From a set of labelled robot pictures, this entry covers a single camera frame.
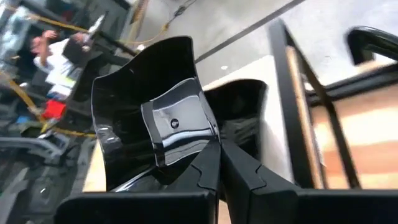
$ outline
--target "black handle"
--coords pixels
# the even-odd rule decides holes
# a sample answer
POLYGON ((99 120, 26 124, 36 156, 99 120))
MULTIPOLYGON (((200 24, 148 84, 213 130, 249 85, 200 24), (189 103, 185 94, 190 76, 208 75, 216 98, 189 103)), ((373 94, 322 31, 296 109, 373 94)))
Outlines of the black handle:
POLYGON ((354 27, 346 41, 353 63, 358 65, 373 60, 373 53, 398 60, 398 37, 372 27, 354 27))

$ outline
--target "person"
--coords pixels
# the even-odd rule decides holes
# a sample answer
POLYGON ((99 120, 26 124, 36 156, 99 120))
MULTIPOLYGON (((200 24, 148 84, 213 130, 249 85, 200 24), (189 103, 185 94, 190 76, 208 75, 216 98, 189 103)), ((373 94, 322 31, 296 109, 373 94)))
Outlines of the person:
MULTIPOLYGON (((87 35, 88 34, 79 32, 72 35, 71 38, 83 45, 87 35)), ((69 38, 49 44, 51 40, 54 40, 57 37, 58 34, 54 30, 44 31, 40 37, 32 39, 30 51, 33 54, 36 54, 36 57, 34 58, 34 64, 36 67, 48 74, 46 78, 47 83, 53 85, 61 83, 65 86, 71 87, 70 85, 65 84, 64 78, 67 77, 75 67, 69 59, 63 56, 63 51, 65 46, 68 44, 69 38)))

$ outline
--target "red object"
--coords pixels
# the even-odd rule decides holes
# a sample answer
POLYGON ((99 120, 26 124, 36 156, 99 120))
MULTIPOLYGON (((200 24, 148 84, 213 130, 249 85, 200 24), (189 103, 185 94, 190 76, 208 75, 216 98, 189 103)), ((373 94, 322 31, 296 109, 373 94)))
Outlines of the red object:
POLYGON ((48 100, 47 106, 44 110, 43 117, 46 119, 61 119, 66 105, 56 100, 48 100))

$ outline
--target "black plastic part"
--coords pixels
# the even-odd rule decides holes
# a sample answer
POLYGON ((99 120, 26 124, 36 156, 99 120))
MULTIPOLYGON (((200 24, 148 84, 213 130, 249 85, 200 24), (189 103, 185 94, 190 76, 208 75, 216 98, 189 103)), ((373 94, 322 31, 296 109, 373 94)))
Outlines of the black plastic part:
POLYGON ((267 84, 244 79, 205 91, 217 120, 220 137, 232 140, 257 160, 264 158, 261 148, 261 116, 267 84))
POLYGON ((96 78, 91 99, 108 190, 154 164, 170 165, 218 139, 189 37, 157 42, 117 72, 96 78), (178 126, 173 127, 175 119, 178 126))
POLYGON ((373 53, 398 60, 398 37, 372 27, 354 27, 346 37, 355 65, 373 60, 373 53))
MULTIPOLYGON (((328 112, 329 120, 333 130, 338 152, 343 163, 347 182, 351 188, 361 188, 356 169, 343 134, 337 111, 331 98, 328 96, 323 85, 320 84, 305 57, 295 44, 282 20, 273 22, 269 28, 272 51, 275 57, 275 65, 278 75, 278 85, 282 101, 287 139, 292 161, 294 178, 301 187, 313 188, 313 180, 309 166, 308 156, 305 150, 305 143, 300 124, 300 116, 297 108, 296 97, 293 89, 292 79, 288 66, 286 47, 296 49, 301 71, 308 79, 315 93, 319 96, 322 105, 328 112)), ((322 180, 325 183, 324 171, 321 169, 322 180)))
POLYGON ((301 189, 227 141, 221 160, 232 224, 398 222, 398 190, 301 189))
POLYGON ((210 142, 185 172, 163 191, 70 197, 58 207, 55 224, 216 224, 220 157, 219 142, 210 142))
POLYGON ((91 193, 64 201, 55 224, 215 224, 213 196, 200 192, 91 193))

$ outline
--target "glossy black surface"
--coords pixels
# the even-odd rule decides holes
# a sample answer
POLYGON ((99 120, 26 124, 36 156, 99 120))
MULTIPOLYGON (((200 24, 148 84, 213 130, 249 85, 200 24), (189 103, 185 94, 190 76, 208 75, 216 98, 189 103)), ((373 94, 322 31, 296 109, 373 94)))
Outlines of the glossy black surface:
POLYGON ((373 60, 373 53, 398 60, 398 37, 373 27, 352 28, 346 41, 355 65, 373 60))
POLYGON ((220 136, 260 160, 261 116, 267 85, 260 80, 234 80, 205 92, 217 120, 220 136))
POLYGON ((218 138, 189 37, 153 44, 119 71, 97 78, 92 111, 108 190, 154 164, 170 165, 199 152, 218 138))

